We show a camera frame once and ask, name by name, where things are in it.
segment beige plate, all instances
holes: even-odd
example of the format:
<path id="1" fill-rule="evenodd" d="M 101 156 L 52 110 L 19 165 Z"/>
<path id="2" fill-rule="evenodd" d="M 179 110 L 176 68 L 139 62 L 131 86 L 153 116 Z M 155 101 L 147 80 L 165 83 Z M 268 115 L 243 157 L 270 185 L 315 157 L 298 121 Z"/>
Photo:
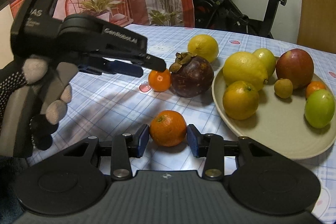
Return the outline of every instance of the beige plate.
<path id="1" fill-rule="evenodd" d="M 295 90 L 291 98 L 280 99 L 274 94 L 276 78 L 274 73 L 259 91 L 257 112 L 239 121 L 231 119 L 224 111 L 222 98 L 226 84 L 220 69 L 212 82 L 212 97 L 220 116 L 237 136 L 250 137 L 292 160 L 308 159 L 323 153 L 335 142 L 336 115 L 322 129 L 311 127 L 304 117 L 305 90 Z M 315 74 L 313 81 L 323 82 Z"/>

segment gray ribbed surface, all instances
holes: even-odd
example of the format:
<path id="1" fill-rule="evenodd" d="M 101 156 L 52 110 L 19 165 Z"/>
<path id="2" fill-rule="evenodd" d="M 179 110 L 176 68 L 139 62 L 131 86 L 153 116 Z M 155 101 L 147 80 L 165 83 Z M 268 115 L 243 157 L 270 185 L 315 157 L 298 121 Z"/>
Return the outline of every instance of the gray ribbed surface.
<path id="1" fill-rule="evenodd" d="M 49 218 L 25 213 L 15 224 L 294 224 L 320 223 L 309 213 L 271 217 L 240 207 L 218 182 L 199 178 L 196 171 L 139 171 L 126 182 L 115 182 L 93 207 L 71 216 Z"/>

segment orange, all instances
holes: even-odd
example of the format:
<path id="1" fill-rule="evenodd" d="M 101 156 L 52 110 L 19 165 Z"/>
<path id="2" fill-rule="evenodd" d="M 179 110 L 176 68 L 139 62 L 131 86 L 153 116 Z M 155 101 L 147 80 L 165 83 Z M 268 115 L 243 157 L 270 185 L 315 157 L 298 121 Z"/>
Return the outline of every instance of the orange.
<path id="1" fill-rule="evenodd" d="M 308 97 L 310 96 L 310 94 L 312 94 L 314 91 L 317 90 L 326 90 L 327 87 L 325 86 L 325 84 L 323 84 L 320 81 L 312 81 L 306 88 L 306 99 L 308 99 Z"/>
<path id="2" fill-rule="evenodd" d="M 232 119 L 247 119 L 257 111 L 258 106 L 258 91 L 248 82 L 234 82 L 224 92 L 223 107 L 226 114 Z"/>
<path id="3" fill-rule="evenodd" d="M 149 134 L 157 145 L 174 146 L 185 139 L 187 124 L 183 116 L 174 110 L 160 112 L 149 126 Z"/>
<path id="4" fill-rule="evenodd" d="M 154 91 L 166 91 L 171 84 L 169 70 L 166 69 L 164 72 L 152 70 L 148 75 L 148 84 Z"/>

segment tablecloth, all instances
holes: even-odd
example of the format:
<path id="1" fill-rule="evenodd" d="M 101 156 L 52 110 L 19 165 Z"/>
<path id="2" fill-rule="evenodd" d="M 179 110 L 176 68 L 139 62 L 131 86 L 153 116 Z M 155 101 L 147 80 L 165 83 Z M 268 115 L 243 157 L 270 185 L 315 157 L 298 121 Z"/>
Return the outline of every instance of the tablecloth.
<path id="1" fill-rule="evenodd" d="M 336 55 L 305 48 L 291 43 L 216 30 L 183 27 L 153 27 L 129 25 L 128 29 L 148 38 L 148 53 L 164 58 L 169 67 L 176 52 L 184 52 L 190 38 L 197 34 L 214 37 L 219 45 L 218 59 L 212 64 L 215 73 L 226 58 L 237 51 L 253 52 L 265 47 L 280 56 L 292 48 L 303 48 L 314 60 L 315 74 L 321 77 L 336 94 Z M 162 110 L 180 112 L 187 124 L 193 123 L 201 133 L 216 133 L 226 140 L 236 136 L 220 118 L 211 96 L 211 90 L 193 98 L 181 98 L 169 90 L 143 93 L 139 85 L 147 81 L 150 70 L 143 77 L 125 75 L 87 75 L 79 73 L 72 80 L 73 100 L 68 106 L 66 117 L 53 134 L 54 143 L 47 151 L 34 150 L 28 158 L 34 164 L 88 136 L 98 136 L 100 141 L 111 140 L 119 133 L 135 133 L 143 123 L 150 123 Z M 158 147 L 151 140 L 141 159 L 131 159 L 133 173 L 138 169 L 151 170 L 198 170 L 202 171 L 204 158 L 192 156 L 188 145 L 183 142 L 172 148 Z M 300 164 L 312 170 L 320 179 L 322 191 L 313 213 L 323 222 L 333 224 L 336 220 L 336 145 L 325 153 Z M 233 158 L 225 158 L 225 174 L 235 169 Z M 103 159 L 100 170 L 109 172 L 108 159 Z"/>

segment brown wooden panel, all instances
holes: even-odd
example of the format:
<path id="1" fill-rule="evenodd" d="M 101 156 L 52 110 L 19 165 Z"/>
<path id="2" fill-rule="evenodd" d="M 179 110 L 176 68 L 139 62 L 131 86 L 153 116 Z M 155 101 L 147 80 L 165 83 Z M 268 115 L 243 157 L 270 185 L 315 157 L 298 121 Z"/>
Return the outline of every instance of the brown wooden panel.
<path id="1" fill-rule="evenodd" d="M 336 0 L 302 0 L 297 43 L 336 53 Z"/>

